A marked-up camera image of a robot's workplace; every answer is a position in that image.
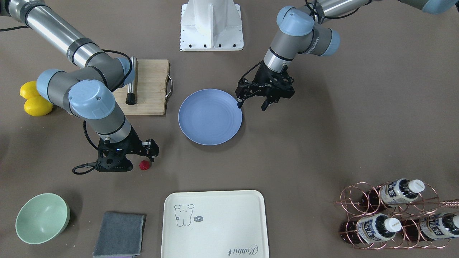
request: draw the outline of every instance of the white tray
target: white tray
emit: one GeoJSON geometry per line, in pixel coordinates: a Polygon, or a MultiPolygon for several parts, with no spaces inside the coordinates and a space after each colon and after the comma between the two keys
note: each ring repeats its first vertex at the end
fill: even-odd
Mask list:
{"type": "Polygon", "coordinates": [[[268,258],[260,192],[173,193],[164,202],[162,258],[268,258]]]}

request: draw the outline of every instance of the gray cloth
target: gray cloth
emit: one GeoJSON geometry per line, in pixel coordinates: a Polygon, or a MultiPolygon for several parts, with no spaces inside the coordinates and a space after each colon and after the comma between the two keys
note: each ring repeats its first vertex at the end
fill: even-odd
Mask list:
{"type": "Polygon", "coordinates": [[[145,215],[106,212],[94,258],[132,257],[140,254],[145,215]]]}

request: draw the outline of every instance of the yellow lemon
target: yellow lemon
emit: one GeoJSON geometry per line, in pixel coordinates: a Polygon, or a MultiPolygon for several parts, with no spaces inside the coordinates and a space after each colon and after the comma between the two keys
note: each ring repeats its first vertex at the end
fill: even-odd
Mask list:
{"type": "Polygon", "coordinates": [[[32,97],[24,103],[24,111],[34,117],[44,116],[51,112],[53,104],[42,96],[32,97]]]}
{"type": "Polygon", "coordinates": [[[21,91],[19,92],[19,95],[21,95],[21,97],[23,97],[26,100],[36,96],[40,96],[40,93],[38,93],[37,91],[37,81],[24,83],[24,85],[21,86],[21,91]]]}

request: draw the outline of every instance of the bottle label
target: bottle label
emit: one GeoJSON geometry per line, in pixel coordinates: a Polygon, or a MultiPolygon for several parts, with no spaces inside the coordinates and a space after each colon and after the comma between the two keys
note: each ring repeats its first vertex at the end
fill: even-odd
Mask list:
{"type": "Polygon", "coordinates": [[[357,233],[367,243],[383,242],[390,238],[381,236],[375,228],[375,220],[381,214],[376,214],[370,217],[361,218],[357,222],[357,233]]]}
{"type": "Polygon", "coordinates": [[[440,216],[446,213],[437,214],[431,217],[423,218],[420,224],[422,232],[431,239],[449,239],[459,237],[449,232],[442,223],[443,218],[440,216]]]}
{"type": "Polygon", "coordinates": [[[408,203],[412,202],[416,199],[409,199],[403,195],[403,193],[400,191],[400,181],[402,181],[405,178],[399,179],[397,181],[385,184],[381,187],[379,191],[379,195],[381,197],[381,201],[388,206],[396,206],[396,204],[399,203],[408,203]]]}

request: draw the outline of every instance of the bottle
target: bottle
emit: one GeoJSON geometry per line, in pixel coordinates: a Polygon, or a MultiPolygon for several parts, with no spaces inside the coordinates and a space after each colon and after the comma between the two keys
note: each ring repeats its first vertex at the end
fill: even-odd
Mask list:
{"type": "Polygon", "coordinates": [[[405,220],[403,226],[410,242],[417,242],[418,237],[420,242],[459,237],[459,216],[456,214],[441,213],[423,218],[421,222],[418,219],[405,220]],[[421,236],[415,223],[421,229],[421,236]]]}
{"type": "Polygon", "coordinates": [[[415,201],[419,193],[425,189],[424,183],[419,180],[408,180],[406,178],[384,184],[379,189],[379,197],[375,190],[370,190],[367,193],[368,199],[362,196],[362,204],[368,207],[369,213],[382,212],[388,208],[396,206],[400,203],[410,203],[415,201]]]}
{"type": "Polygon", "coordinates": [[[398,219],[378,213],[357,221],[345,222],[341,225],[340,232],[345,242],[360,244],[388,241],[401,229],[402,224],[398,219]]]}

